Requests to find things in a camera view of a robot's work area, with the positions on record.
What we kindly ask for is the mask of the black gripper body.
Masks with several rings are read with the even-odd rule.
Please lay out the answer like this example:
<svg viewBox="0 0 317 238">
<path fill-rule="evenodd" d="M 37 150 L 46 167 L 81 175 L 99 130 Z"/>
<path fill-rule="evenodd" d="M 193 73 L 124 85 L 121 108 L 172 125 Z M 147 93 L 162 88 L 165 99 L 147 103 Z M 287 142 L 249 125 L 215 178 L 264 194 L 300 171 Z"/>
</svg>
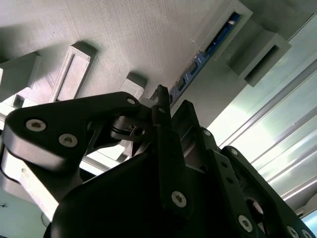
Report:
<svg viewBox="0 0 317 238">
<path fill-rule="evenodd" d="M 158 163 L 139 155 L 71 191 L 58 206 L 47 238 L 214 238 L 198 237 L 189 170 L 180 186 L 176 172 L 159 181 Z M 167 186 L 166 202 L 161 197 Z"/>
</svg>

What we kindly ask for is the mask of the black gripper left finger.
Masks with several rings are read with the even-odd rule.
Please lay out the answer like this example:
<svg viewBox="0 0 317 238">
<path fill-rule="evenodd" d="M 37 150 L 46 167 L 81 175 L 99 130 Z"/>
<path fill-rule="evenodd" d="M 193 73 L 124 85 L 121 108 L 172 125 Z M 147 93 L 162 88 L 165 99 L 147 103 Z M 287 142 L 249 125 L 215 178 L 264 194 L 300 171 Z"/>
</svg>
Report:
<svg viewBox="0 0 317 238">
<path fill-rule="evenodd" d="M 116 92 L 11 112 L 4 146 L 21 163 L 15 179 L 53 219 L 62 200 L 86 183 L 80 178 L 82 159 L 126 140 L 133 144 L 131 159 L 154 159 L 159 181 L 176 172 L 173 184 L 180 186 L 186 166 L 179 136 L 172 130 L 169 93 L 164 86 L 157 93 L 158 102 L 151 107 Z"/>
</svg>

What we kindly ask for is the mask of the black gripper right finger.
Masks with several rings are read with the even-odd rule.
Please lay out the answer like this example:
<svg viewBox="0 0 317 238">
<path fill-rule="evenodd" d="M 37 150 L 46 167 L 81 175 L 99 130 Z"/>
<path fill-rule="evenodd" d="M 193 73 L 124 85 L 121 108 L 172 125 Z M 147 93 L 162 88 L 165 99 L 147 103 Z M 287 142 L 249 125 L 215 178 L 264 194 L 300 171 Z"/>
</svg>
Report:
<svg viewBox="0 0 317 238">
<path fill-rule="evenodd" d="M 194 105 L 183 101 L 172 117 L 190 174 L 196 236 L 312 238 L 314 233 L 248 160 L 232 146 L 219 148 L 200 126 Z"/>
</svg>

